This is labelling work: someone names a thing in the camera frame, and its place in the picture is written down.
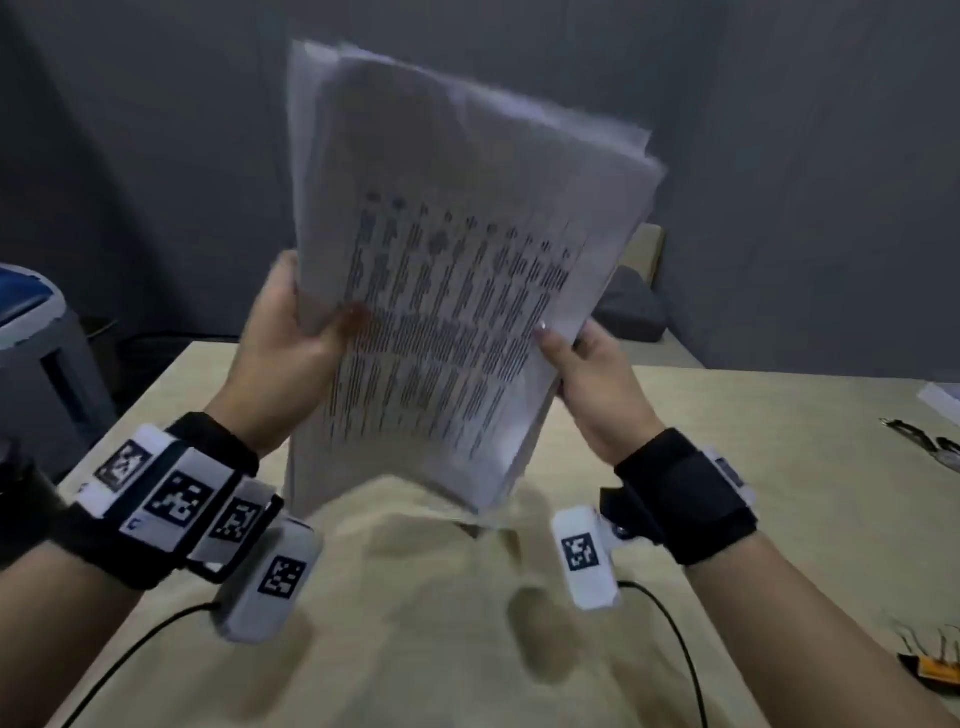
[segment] person's left hand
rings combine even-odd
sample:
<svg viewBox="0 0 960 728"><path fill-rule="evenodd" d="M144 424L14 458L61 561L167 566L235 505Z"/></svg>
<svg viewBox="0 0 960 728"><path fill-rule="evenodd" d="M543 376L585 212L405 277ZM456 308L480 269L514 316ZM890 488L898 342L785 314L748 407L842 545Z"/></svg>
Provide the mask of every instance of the person's left hand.
<svg viewBox="0 0 960 728"><path fill-rule="evenodd" d="M317 408L347 345L370 319L353 303L317 336L297 323L297 254L284 251L257 296L227 382L206 408L259 457Z"/></svg>

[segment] scissors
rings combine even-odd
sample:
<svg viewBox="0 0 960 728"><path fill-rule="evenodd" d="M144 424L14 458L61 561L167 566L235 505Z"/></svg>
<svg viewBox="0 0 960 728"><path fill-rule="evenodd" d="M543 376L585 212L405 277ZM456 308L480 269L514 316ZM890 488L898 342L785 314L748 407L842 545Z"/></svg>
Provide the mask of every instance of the scissors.
<svg viewBox="0 0 960 728"><path fill-rule="evenodd" d="M881 418L880 421L894 432L898 432L907 440L925 449L941 465L960 473L960 445L946 437L938 437L933 440L919 427L909 425L903 420L884 420Z"/></svg>

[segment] blue lid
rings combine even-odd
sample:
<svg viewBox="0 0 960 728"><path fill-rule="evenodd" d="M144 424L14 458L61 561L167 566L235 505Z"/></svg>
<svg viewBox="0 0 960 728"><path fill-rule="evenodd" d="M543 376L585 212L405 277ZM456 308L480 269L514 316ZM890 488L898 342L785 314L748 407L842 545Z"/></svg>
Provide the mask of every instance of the blue lid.
<svg viewBox="0 0 960 728"><path fill-rule="evenodd" d="M53 295L40 279L0 268L0 327L32 311Z"/></svg>

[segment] table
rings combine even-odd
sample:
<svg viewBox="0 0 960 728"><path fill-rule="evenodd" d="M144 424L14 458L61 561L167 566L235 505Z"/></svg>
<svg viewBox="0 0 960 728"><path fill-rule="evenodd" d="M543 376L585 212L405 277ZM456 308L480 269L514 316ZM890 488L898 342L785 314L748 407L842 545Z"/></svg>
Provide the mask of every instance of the table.
<svg viewBox="0 0 960 728"><path fill-rule="evenodd" d="M67 495L144 422L202 408L233 346L193 344L66 479ZM758 494L761 527L891 652L899 619L936 644L958 620L960 474L880 425L960 439L916 399L922 384L636 367L661 417L724 453ZM282 482L285 452L261 476ZM504 522L458 526L420 489L383 479L318 514L325 551L283 633L260 645L190 617L149 643L80 726L671 726L696 724L680 649L641 595L580 613L548 530L555 510L613 485L561 406L549 415ZM766 725L680 570L627 546L617 570L650 587L684 631L713 726ZM51 725L147 629L210 599L178 573L148 594Z"/></svg>

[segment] stack of paper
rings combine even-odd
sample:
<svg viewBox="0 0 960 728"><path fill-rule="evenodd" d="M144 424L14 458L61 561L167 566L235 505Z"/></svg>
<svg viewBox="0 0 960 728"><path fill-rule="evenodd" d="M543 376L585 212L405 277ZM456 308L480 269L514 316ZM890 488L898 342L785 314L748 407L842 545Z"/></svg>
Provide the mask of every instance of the stack of paper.
<svg viewBox="0 0 960 728"><path fill-rule="evenodd" d="M295 433L306 516L391 473L474 510L522 473L556 372L662 178L648 133L355 49L296 44L288 112L300 321L373 320Z"/></svg>

